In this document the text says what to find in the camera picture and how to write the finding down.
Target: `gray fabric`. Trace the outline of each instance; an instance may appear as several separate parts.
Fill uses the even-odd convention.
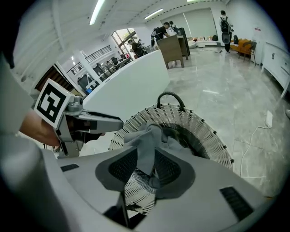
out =
[[[137,147],[137,168],[149,176],[152,175],[154,168],[155,147],[178,150],[192,155],[190,149],[184,148],[177,140],[166,134],[158,124],[147,122],[139,128],[139,131],[124,135],[124,146]],[[150,178],[149,185],[154,188],[159,187],[157,173]]]

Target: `black handle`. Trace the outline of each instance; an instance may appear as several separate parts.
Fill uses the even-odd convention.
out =
[[[175,94],[175,93],[173,93],[173,92],[163,92],[163,93],[161,93],[161,94],[159,95],[158,99],[157,99],[157,108],[161,109],[161,107],[160,107],[160,99],[161,99],[161,97],[164,96],[164,95],[171,95],[171,96],[174,96],[175,99],[176,99],[176,100],[178,101],[178,103],[179,103],[179,109],[180,109],[181,111],[185,112],[185,105],[184,105],[183,101],[181,100],[181,98],[180,98],[177,94]]]

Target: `woven basket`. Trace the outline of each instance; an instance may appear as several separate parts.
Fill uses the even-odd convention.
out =
[[[160,99],[164,95],[174,96],[179,105],[161,104]],[[156,105],[138,112],[127,120],[123,129],[115,133],[109,150],[123,147],[124,135],[138,131],[139,127],[148,121],[177,130],[186,138],[189,148],[195,155],[214,160],[232,170],[233,159],[217,132],[203,118],[187,109],[180,97],[172,92],[162,93]],[[155,191],[156,189],[148,185],[148,177],[136,169],[125,186],[127,208],[147,214],[155,204]]]

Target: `marble floor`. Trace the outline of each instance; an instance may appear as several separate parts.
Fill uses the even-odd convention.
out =
[[[271,129],[257,129],[243,159],[241,176],[264,196],[276,196],[290,169],[289,95],[267,71],[247,59],[238,59],[221,48],[191,49],[189,60],[169,65],[166,91],[178,94],[187,108],[204,118],[229,148],[240,174],[241,159],[257,126],[266,126],[266,112],[273,114]],[[167,96],[163,102],[176,103]]]

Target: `chair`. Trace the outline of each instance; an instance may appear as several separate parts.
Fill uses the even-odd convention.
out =
[[[241,52],[244,53],[244,62],[246,58],[246,53],[249,54],[249,61],[250,61],[251,55],[254,55],[254,61],[255,61],[255,66],[256,66],[256,57],[255,57],[256,46],[257,46],[257,42],[254,42],[254,41],[245,42],[240,50],[239,58],[240,58]]]

